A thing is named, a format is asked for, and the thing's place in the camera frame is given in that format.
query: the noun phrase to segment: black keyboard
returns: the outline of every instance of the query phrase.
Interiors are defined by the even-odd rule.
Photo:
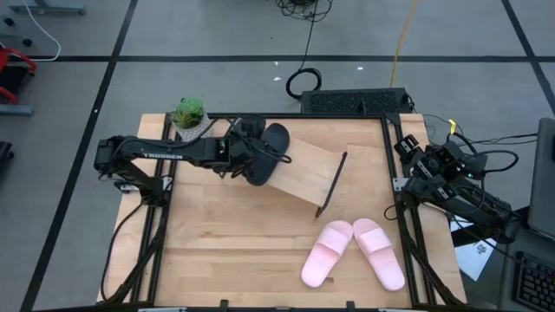
[[[524,252],[517,252],[513,300],[536,311],[555,312],[555,266]]]

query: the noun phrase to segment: concrete floor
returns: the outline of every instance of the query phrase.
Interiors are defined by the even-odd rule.
[[[21,102],[34,116],[0,116],[0,140],[14,144],[16,157],[0,188],[0,309],[18,310],[36,266],[50,222],[73,165],[91,108],[129,0],[86,1],[86,16],[37,16],[62,44],[62,62],[41,63]],[[551,0],[511,0],[535,55],[555,55]],[[315,25],[311,55],[393,55],[409,0],[337,1]],[[35,42],[29,55],[52,55],[56,46],[26,15],[12,16],[19,33]],[[304,52],[310,24],[283,17],[273,1],[139,0],[121,49],[123,56],[284,55]],[[501,1],[421,0],[403,55],[525,56]],[[171,110],[183,96],[201,97],[211,112],[298,112],[284,91],[299,62],[117,62],[103,98],[92,140],[36,300],[35,309],[93,304],[114,228],[120,194],[97,181],[95,145],[114,134],[133,134],[144,113]],[[401,62],[396,86],[405,87],[419,113],[453,118],[468,137],[530,133],[541,117],[553,117],[537,73],[529,62]],[[307,62],[323,75],[323,89],[384,88],[390,62]],[[541,63],[555,83],[555,64]],[[301,77],[293,90],[312,88]],[[429,119],[434,141],[447,126]],[[520,155],[511,171],[487,179],[487,190],[514,208],[530,197],[534,144],[507,146]],[[505,159],[492,159],[502,166]],[[502,257],[494,255],[477,282],[466,280],[473,300],[495,303]]]

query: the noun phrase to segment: pink slipper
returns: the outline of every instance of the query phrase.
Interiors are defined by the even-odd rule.
[[[311,287],[322,285],[323,280],[336,265],[350,239],[353,237],[353,226],[346,221],[333,221],[328,223],[320,232],[312,251],[309,254],[301,279]]]
[[[376,222],[366,218],[356,220],[353,229],[358,246],[370,261],[383,287],[390,291],[401,289],[405,285],[405,276],[385,231]]]

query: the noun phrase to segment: black metal frame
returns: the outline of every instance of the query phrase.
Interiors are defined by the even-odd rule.
[[[211,119],[217,118],[233,118],[237,114],[209,114]],[[363,119],[363,120],[379,120],[382,125],[382,133],[383,133],[383,143],[385,148],[386,157],[388,159],[388,169],[389,169],[389,182],[391,183],[391,189],[394,196],[395,201],[395,208],[397,211],[397,222],[400,227],[408,228],[408,222],[405,218],[404,214],[402,213],[401,207],[397,203],[397,192],[393,187],[393,179],[397,177],[397,171],[395,168],[395,158],[393,154],[393,147],[392,142],[389,134],[389,123],[394,125],[395,129],[395,138],[397,141],[402,139],[402,129],[401,129],[401,121],[399,114],[368,114],[368,115],[359,115],[359,114],[261,114],[266,119]],[[168,138],[169,131],[171,127],[171,121],[166,118],[164,124],[164,130],[162,134],[162,139]],[[155,175],[160,176],[163,171],[163,163],[164,161],[159,160],[156,165]],[[169,176],[173,177],[177,169],[177,161],[173,160],[170,161],[170,168],[169,168]],[[153,216],[154,216],[154,207],[148,207],[147,218],[145,221],[145,228],[143,231],[143,237],[140,243],[140,255],[145,252],[146,246],[150,240],[150,234],[152,233],[153,227]],[[160,220],[167,221],[167,216],[169,215],[170,205],[165,207],[161,207],[162,216]],[[417,210],[411,211],[411,218],[413,221],[414,232],[415,232],[415,239],[416,243],[418,244],[419,251],[422,251],[424,255],[426,255],[426,246],[424,244],[424,237],[422,233],[421,221],[420,216]],[[67,308],[67,309],[52,309],[49,311],[58,311],[58,312],[73,312],[73,311],[136,311],[137,309],[148,309],[154,307],[154,301],[156,296],[156,289],[158,283],[158,276],[160,275],[160,264],[161,264],[161,257],[163,252],[163,244],[160,245],[159,249],[154,254],[153,266],[152,266],[152,273],[151,278],[149,281],[148,293],[147,293],[147,300],[145,302],[139,302],[140,297],[140,284],[142,276],[137,283],[134,285],[131,296],[130,296],[130,303],[108,303],[103,305],[96,305],[96,306],[88,306],[88,307],[74,307],[74,308]],[[455,306],[445,306],[445,305],[437,305],[435,301],[435,292],[434,287],[432,286],[431,282],[424,277],[424,284],[426,290],[426,296],[428,299],[428,303],[422,303],[419,300],[418,296],[418,288],[416,286],[416,279],[415,279],[415,268],[413,265],[413,258],[411,254],[408,252],[407,247],[405,244],[402,245],[402,256],[403,261],[405,263],[405,270],[407,275],[407,284],[408,284],[408,292],[410,294],[410,301],[412,305],[412,309],[425,309],[427,311],[487,311],[484,309],[474,309],[471,307],[455,307]],[[276,307],[267,307],[267,308],[229,308],[228,301],[223,299],[219,307],[186,307],[186,311],[218,311],[218,312],[226,312],[226,311],[251,311],[251,312],[265,312],[265,311],[277,311],[280,309],[285,308],[276,308]],[[295,309],[295,308],[287,308],[287,310],[295,310],[295,311],[325,311],[325,312],[339,312],[339,311],[349,311],[349,312],[365,312],[365,311],[378,311],[381,309],[357,309],[355,307],[354,302],[346,302],[345,309]]]

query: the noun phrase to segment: wooden table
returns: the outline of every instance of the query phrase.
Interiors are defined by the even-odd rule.
[[[138,136],[159,139],[163,120],[164,114],[144,114]],[[306,143],[331,152],[349,152],[330,205],[315,219],[316,207],[300,198],[266,185],[248,185],[239,178],[222,180],[212,171],[180,162],[155,304],[214,307],[227,299],[232,307],[344,308],[347,301],[354,301],[358,308],[410,307],[408,287],[396,292],[385,290],[354,239],[320,288],[311,289],[300,279],[320,230],[338,219],[351,223],[358,218],[375,220],[390,237],[404,269],[397,223],[383,216],[384,209],[393,204],[393,196],[380,121],[288,119],[268,120],[268,124],[273,121]],[[223,134],[227,126],[224,121],[217,123],[214,135]],[[394,138],[393,127],[389,130]],[[402,115],[402,131],[413,134],[422,145],[428,143],[419,114]],[[135,164],[153,174],[154,160],[137,159]],[[400,171],[398,161],[396,168]],[[123,195],[117,223],[139,201],[138,193]],[[146,210],[130,219],[115,240],[106,281],[108,294],[137,260]],[[422,206],[421,223],[429,262],[464,301],[445,217]],[[421,285],[417,264],[415,270]],[[150,272],[148,267],[141,299],[146,298]],[[423,287],[419,292],[421,302],[425,302]]]

